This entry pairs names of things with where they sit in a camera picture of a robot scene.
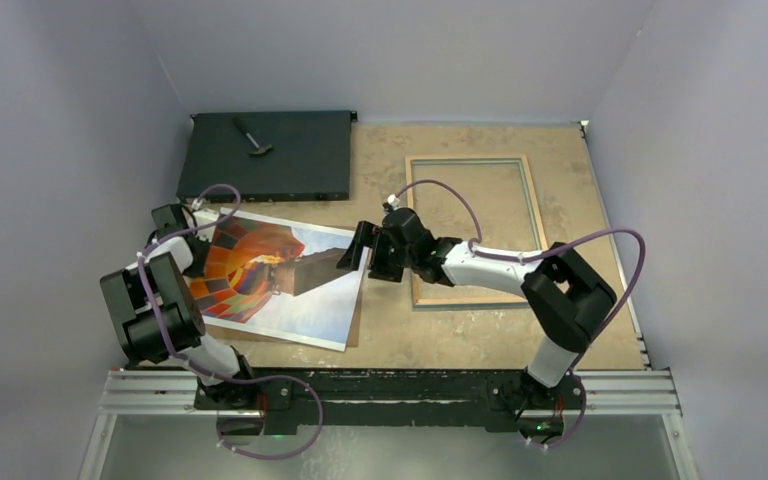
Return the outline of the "blue wooden picture frame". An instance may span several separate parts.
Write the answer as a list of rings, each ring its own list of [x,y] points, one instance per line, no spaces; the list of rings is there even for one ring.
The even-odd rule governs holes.
[[[436,236],[480,238],[483,248],[543,251],[544,229],[533,175],[523,153],[409,155],[406,181],[431,179],[410,188],[405,205]]]

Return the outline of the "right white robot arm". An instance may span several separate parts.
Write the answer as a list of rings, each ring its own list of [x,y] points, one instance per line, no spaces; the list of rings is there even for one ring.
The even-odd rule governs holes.
[[[366,263],[364,249],[371,251]],[[611,286],[567,244],[541,253],[480,250],[461,238],[433,235],[407,207],[390,210],[379,225],[359,222],[336,266],[365,266],[369,278],[395,283],[411,271],[428,284],[477,286],[524,299],[544,332],[521,381],[524,399],[536,407],[559,396],[562,378],[617,303]]]

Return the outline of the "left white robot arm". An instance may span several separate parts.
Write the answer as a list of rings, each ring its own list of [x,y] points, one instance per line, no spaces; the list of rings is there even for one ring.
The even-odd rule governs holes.
[[[196,406],[244,409],[258,382],[245,357],[206,333],[187,281],[206,267],[209,242],[198,237],[191,208],[151,212],[155,230],[137,260],[100,279],[114,332],[133,363],[181,367],[197,376]]]

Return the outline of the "dark flat box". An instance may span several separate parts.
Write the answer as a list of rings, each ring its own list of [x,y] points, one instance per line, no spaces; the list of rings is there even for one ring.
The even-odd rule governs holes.
[[[234,116],[273,150],[249,157],[253,147],[233,126]],[[350,198],[353,110],[198,113],[191,119],[176,191],[182,200],[215,184],[233,186],[245,202]]]

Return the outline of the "small black hammer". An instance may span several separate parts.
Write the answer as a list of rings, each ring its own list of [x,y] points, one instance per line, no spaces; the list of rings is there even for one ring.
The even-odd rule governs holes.
[[[235,129],[241,133],[252,145],[253,149],[248,153],[249,157],[262,157],[269,154],[273,150],[273,146],[271,144],[261,144],[254,138],[252,133],[249,131],[247,124],[240,116],[234,116],[232,118],[232,124]]]

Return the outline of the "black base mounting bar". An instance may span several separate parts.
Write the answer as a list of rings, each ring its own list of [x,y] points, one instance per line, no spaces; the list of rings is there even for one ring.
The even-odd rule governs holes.
[[[479,427],[490,433],[558,435],[585,389],[566,374],[552,388],[517,369],[257,368],[256,383],[199,385],[201,411],[253,412],[268,435],[302,425]]]

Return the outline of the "aluminium rail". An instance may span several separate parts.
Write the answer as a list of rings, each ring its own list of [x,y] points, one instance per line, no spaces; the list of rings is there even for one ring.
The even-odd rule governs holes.
[[[675,415],[682,412],[668,371],[580,371],[586,412]],[[211,415],[194,406],[196,379],[181,370],[117,370],[108,374],[99,412],[106,415]]]

